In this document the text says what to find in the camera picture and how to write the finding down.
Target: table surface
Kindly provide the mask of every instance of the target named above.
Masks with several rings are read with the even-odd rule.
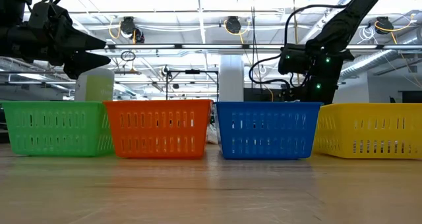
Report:
[[[422,223],[422,161],[17,157],[0,144],[0,223]]]

